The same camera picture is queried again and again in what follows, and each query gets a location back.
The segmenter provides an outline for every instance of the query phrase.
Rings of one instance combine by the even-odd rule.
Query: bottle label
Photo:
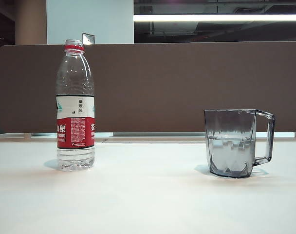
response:
[[[57,147],[83,149],[94,145],[94,96],[57,95]]]

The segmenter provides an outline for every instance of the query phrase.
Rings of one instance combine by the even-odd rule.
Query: mug handle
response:
[[[268,112],[256,110],[256,115],[264,116],[268,118],[267,127],[267,144],[266,144],[266,154],[264,157],[256,157],[253,166],[261,165],[266,162],[270,162],[273,153],[273,143],[274,143],[274,132],[275,132],[275,121],[276,117]]]

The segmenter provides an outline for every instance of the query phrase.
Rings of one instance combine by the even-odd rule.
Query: fluorescent light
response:
[[[134,15],[134,22],[296,21],[292,15]]]

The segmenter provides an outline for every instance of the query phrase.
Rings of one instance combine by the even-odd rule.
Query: water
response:
[[[94,163],[94,146],[86,149],[57,149],[58,167],[63,171],[87,169]]]
[[[220,176],[248,177],[255,159],[255,140],[208,138],[207,160],[210,171]]]

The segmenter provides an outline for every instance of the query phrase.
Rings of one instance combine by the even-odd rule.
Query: glass mug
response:
[[[268,118],[267,146],[263,157],[255,157],[256,115]],[[204,110],[207,163],[218,176],[249,177],[254,166],[272,157],[275,116],[246,110]]]

